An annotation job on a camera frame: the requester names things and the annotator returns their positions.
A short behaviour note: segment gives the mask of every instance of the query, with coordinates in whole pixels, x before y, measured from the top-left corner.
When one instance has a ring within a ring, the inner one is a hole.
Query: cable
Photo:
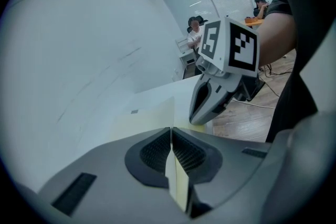
[[[260,78],[267,86],[268,86],[268,88],[270,88],[271,89],[271,91],[277,96],[277,97],[280,97],[271,87],[270,87],[270,85],[268,85],[268,83],[265,81],[265,80],[263,80],[262,78]]]
[[[269,68],[269,75],[273,75],[273,76],[278,76],[278,75],[283,75],[283,74],[290,74],[290,73],[292,73],[292,72],[287,72],[289,69],[292,69],[293,67],[290,67],[290,68],[288,68],[288,69],[286,69],[284,72],[282,72],[282,73],[274,73],[274,72],[272,72],[272,65],[271,64],[269,64],[269,65],[267,65],[267,67]]]
[[[265,76],[266,76],[266,78],[272,78],[272,77],[275,77],[276,75],[274,75],[274,76],[268,76],[267,75],[267,72],[266,72],[266,67],[264,66],[264,73],[265,73]]]
[[[247,103],[247,102],[241,102],[241,101],[238,101],[238,100],[235,100],[235,99],[232,99],[232,100],[235,101],[235,102],[238,102],[238,103],[242,103],[242,104],[249,104],[249,105],[257,106],[259,108],[275,109],[275,108],[272,108],[271,106],[262,106],[262,105],[257,105],[257,104],[251,104],[251,103]]]

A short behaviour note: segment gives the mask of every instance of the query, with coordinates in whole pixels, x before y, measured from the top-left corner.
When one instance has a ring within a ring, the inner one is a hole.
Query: person
[[[193,30],[188,34],[187,44],[189,48],[195,49],[196,58],[198,59],[199,58],[198,49],[201,43],[201,37],[204,33],[204,25],[200,26],[199,25],[200,23],[198,22],[196,17],[189,18],[188,24]],[[200,74],[202,74],[202,72],[197,67],[195,67],[195,76]]]
[[[253,15],[258,19],[265,19],[267,13],[268,2],[266,0],[254,0],[257,7],[254,8]]]
[[[273,0],[269,5],[265,21],[257,29],[259,65],[272,63],[295,48],[297,55],[278,100],[266,142],[272,142],[279,131],[291,129],[317,112],[300,71],[322,43],[334,19],[335,9],[321,12],[321,0]]]

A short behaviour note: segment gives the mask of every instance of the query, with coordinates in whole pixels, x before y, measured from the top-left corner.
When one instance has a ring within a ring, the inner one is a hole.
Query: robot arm
[[[225,17],[205,24],[196,66],[202,71],[190,105],[190,123],[205,124],[231,99],[251,101],[265,84],[259,80],[259,37]]]

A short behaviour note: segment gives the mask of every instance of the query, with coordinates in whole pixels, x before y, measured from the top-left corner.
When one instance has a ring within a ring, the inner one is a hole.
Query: black hair
[[[257,4],[257,7],[258,7],[258,2],[264,2],[264,3],[266,3],[266,0],[254,0],[254,2]]]
[[[188,25],[191,26],[191,22],[194,20],[198,21],[196,17],[190,17],[188,20]]]

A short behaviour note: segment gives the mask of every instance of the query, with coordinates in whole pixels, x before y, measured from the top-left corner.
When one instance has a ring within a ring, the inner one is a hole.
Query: seated person
[[[266,0],[254,0],[257,7],[254,8],[253,14],[258,19],[265,19],[267,13],[268,2]]]
[[[204,33],[204,25],[200,26],[196,17],[191,17],[188,21],[188,24],[193,28],[193,30],[188,34],[188,47],[196,50],[196,58],[198,59],[198,49],[201,43],[202,34]],[[197,67],[195,67],[195,76],[199,74],[202,74],[202,72]]]

